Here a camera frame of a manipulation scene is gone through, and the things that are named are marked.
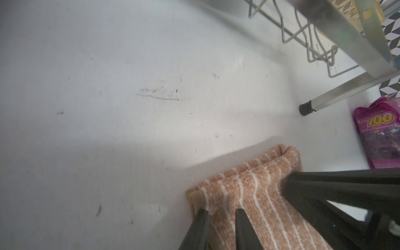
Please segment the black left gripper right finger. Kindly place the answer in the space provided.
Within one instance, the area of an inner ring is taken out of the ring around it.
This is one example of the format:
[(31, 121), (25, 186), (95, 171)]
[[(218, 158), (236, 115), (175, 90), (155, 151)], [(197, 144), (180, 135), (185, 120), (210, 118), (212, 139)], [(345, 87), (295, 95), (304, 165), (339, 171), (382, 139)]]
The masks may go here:
[(261, 242), (242, 208), (235, 211), (235, 243), (236, 250), (263, 250)]

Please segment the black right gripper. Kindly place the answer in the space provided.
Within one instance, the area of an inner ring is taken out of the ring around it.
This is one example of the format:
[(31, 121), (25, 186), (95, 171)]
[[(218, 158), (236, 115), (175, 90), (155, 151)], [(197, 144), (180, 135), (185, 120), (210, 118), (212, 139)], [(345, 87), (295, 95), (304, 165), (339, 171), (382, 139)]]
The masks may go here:
[[(400, 248), (388, 217), (400, 214), (399, 169), (295, 172), (285, 178), (282, 195), (295, 198), (289, 203), (334, 250)], [(374, 212), (358, 221), (327, 201)]]

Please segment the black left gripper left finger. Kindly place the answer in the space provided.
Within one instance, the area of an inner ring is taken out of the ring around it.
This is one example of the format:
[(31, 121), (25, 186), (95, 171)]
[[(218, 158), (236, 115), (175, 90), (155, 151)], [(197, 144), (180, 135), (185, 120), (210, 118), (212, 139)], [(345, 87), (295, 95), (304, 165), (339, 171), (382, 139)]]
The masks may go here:
[(209, 229), (209, 212), (204, 209), (199, 209), (179, 250), (207, 250)]

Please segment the striped brown dishcloth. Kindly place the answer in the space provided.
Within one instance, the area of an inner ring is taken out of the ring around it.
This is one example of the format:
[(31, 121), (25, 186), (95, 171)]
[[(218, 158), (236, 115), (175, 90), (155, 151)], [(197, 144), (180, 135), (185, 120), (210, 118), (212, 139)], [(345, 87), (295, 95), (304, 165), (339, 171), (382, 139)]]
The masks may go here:
[(235, 249), (235, 211), (245, 210), (265, 250), (329, 250), (323, 239), (282, 196), (282, 181), (301, 172), (297, 148), (268, 152), (200, 182), (185, 193), (191, 213), (209, 212), (209, 249)]

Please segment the purple blackcurrant gummy bag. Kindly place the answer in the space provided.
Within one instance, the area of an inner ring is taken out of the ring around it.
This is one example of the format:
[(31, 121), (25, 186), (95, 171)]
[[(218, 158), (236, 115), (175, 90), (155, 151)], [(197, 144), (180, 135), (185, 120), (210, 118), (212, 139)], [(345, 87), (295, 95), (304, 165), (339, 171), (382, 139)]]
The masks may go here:
[(370, 168), (399, 168), (400, 99), (391, 94), (357, 107), (353, 121)]

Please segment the silver metal dish rack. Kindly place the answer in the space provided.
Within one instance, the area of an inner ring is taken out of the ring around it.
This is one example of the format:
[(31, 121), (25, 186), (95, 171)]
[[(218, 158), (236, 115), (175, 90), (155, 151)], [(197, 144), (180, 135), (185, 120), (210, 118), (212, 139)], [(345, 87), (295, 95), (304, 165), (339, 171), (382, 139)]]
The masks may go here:
[(309, 63), (326, 64), (328, 76), (335, 78), (357, 68), (364, 73), (299, 106), (307, 116), (355, 94), (400, 75), (400, 57), (391, 53), (381, 26), (380, 15), (388, 17), (400, 9), (399, 1), (387, 1), (383, 11), (377, 1), (351, 1), (361, 27), (340, 11), (333, 1), (290, 1), (298, 30), (290, 31), (276, 1), (273, 2), (278, 20), (262, 7), (266, 1), (248, 1), (249, 18), (260, 14), (280, 29), (281, 41), (296, 41), (306, 50)]

